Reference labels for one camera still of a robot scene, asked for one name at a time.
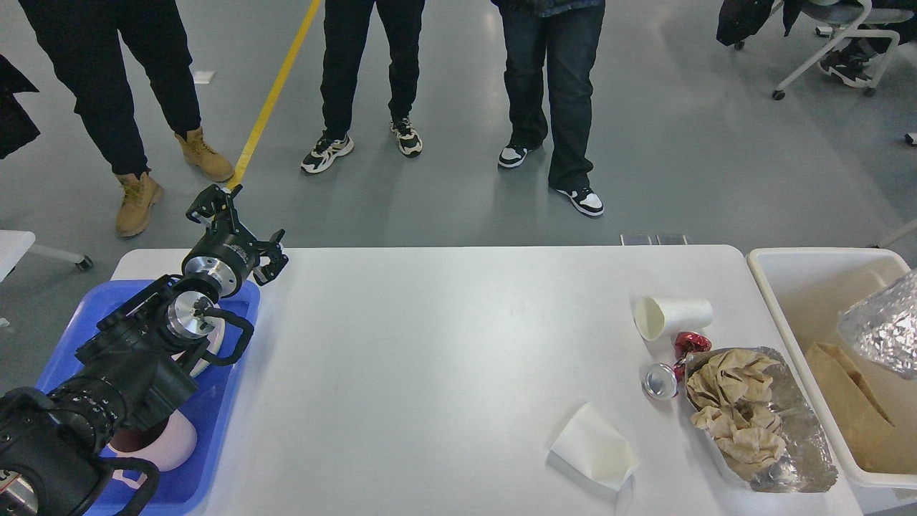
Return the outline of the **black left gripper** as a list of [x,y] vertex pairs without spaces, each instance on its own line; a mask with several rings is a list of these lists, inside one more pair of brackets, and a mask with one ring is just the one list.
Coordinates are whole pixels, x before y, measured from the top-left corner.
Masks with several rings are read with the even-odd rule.
[[257,285],[271,283],[289,262],[281,245],[285,229],[266,241],[256,241],[239,221],[234,199],[242,189],[242,185],[207,186],[186,212],[187,219],[204,225],[204,235],[183,260],[181,273],[204,273],[216,279],[220,297],[235,295],[250,274]]

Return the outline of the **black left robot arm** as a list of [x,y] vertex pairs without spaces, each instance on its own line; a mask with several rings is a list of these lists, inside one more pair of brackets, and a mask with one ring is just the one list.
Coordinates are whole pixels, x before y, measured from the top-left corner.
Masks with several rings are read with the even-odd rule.
[[160,467],[141,458],[103,457],[118,431],[148,430],[197,392],[193,367],[232,366],[248,349],[253,324],[219,307],[246,278],[265,285],[288,264],[284,231],[259,241],[239,221],[242,185],[207,186],[187,210],[206,227],[181,265],[97,323],[76,350],[82,369],[44,394],[30,388],[2,398],[2,513],[82,515],[118,470],[144,474],[122,515],[138,515],[154,496]]

